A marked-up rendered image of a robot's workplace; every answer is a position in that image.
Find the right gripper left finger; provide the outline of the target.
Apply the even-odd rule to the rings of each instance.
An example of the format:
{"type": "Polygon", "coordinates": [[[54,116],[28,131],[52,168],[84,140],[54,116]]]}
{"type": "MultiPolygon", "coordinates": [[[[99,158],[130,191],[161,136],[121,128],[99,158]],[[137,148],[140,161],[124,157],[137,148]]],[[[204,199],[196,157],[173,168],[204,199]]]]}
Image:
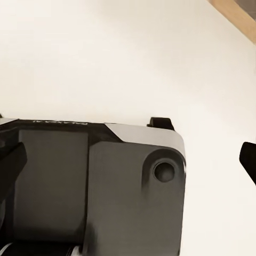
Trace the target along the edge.
{"type": "Polygon", "coordinates": [[[0,206],[28,162],[23,142],[0,148],[0,206]]]}

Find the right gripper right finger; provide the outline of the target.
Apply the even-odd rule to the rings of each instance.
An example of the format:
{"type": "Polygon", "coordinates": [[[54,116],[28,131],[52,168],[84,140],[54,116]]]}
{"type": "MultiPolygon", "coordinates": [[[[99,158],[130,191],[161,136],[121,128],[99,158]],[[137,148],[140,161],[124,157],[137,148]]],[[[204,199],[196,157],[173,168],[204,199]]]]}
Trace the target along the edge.
{"type": "Polygon", "coordinates": [[[256,144],[243,142],[239,161],[256,185],[256,144]]]}

